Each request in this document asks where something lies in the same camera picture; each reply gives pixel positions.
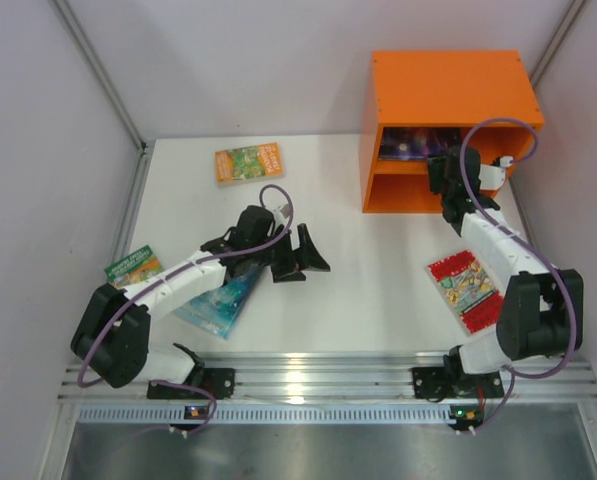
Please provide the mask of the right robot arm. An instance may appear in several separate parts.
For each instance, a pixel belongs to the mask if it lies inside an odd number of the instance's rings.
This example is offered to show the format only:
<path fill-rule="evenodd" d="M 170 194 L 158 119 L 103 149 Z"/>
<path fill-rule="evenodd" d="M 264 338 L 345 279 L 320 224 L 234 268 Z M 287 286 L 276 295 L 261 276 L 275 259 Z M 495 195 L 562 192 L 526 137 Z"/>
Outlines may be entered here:
<path fill-rule="evenodd" d="M 477 378 L 534 357 L 559 356 L 559 363 L 542 375 L 559 373 L 582 343 L 582 276 L 574 269 L 556 268 L 510 226 L 496 201 L 481 192 L 487 168 L 476 149 L 453 147 L 429 159 L 427 168 L 444 220 L 492 268 L 504 288 L 494 325 L 444 356 L 450 385 L 470 390 Z"/>

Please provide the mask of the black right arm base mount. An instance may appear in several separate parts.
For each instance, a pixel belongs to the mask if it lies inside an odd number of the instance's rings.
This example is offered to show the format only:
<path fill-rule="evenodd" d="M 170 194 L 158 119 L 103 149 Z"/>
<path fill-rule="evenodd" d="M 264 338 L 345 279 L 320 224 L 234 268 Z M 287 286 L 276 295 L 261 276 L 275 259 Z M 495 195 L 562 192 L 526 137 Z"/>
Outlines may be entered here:
<path fill-rule="evenodd" d="M 446 399 L 501 399 L 505 392 L 499 373 L 462 375 L 452 379 L 443 367 L 411 369 L 416 399 L 439 403 Z"/>

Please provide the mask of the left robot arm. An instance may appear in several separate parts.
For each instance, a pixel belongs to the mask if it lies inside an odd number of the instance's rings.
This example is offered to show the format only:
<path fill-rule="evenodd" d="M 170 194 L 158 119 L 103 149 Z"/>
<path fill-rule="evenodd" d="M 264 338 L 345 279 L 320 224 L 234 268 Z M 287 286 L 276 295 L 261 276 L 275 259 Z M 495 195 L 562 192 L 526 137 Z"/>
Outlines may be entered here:
<path fill-rule="evenodd" d="M 299 245 L 292 245 L 291 220 L 289 207 L 270 211 L 250 205 L 234 226 L 176 266 L 138 284 L 98 287 L 72 337 L 71 351 L 115 389 L 135 381 L 198 386 L 203 361 L 179 342 L 158 342 L 157 323 L 257 267 L 270 268 L 276 283 L 303 281 L 308 271 L 330 271 L 305 224 L 297 227 Z"/>

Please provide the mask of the blue ocean cover book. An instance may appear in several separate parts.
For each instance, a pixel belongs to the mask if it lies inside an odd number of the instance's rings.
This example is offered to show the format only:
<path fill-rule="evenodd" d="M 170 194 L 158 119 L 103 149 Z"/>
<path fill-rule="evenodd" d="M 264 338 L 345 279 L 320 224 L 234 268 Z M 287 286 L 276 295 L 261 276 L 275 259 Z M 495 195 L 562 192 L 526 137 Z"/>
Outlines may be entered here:
<path fill-rule="evenodd" d="M 228 284 L 193 298 L 176 309 L 173 315 L 207 333 L 227 339 L 262 272 L 262 267 L 252 267 Z"/>

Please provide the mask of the purple Robinson Crusoe book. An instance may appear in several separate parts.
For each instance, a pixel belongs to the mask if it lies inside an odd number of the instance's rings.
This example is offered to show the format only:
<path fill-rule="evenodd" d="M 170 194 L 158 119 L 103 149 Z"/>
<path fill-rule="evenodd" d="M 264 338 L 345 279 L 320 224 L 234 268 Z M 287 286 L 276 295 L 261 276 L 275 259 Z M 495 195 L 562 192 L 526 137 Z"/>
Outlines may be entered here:
<path fill-rule="evenodd" d="M 462 142 L 454 127 L 386 127 L 378 158 L 397 161 L 424 161 L 443 156 Z"/>

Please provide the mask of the red treehouse book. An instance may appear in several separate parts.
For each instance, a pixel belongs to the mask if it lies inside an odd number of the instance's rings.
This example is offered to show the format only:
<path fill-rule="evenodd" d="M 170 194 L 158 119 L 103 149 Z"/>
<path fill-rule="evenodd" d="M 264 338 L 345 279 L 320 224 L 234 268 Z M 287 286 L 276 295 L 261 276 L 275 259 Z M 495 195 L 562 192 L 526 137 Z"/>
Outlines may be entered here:
<path fill-rule="evenodd" d="M 432 262 L 426 270 L 468 335 L 478 334 L 497 323 L 503 296 L 470 250 Z"/>

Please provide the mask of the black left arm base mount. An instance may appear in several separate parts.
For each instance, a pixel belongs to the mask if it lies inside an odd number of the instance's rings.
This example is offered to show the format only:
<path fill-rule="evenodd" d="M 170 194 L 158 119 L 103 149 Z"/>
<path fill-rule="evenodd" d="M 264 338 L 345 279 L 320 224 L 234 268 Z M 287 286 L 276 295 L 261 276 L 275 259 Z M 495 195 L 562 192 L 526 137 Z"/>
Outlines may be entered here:
<path fill-rule="evenodd" d="M 210 393 L 216 400 L 230 398 L 234 392 L 236 370 L 233 368 L 204 367 L 195 369 L 183 384 Z M 147 389 L 150 400 L 206 399 L 200 392 L 173 388 L 159 382 L 151 382 Z"/>

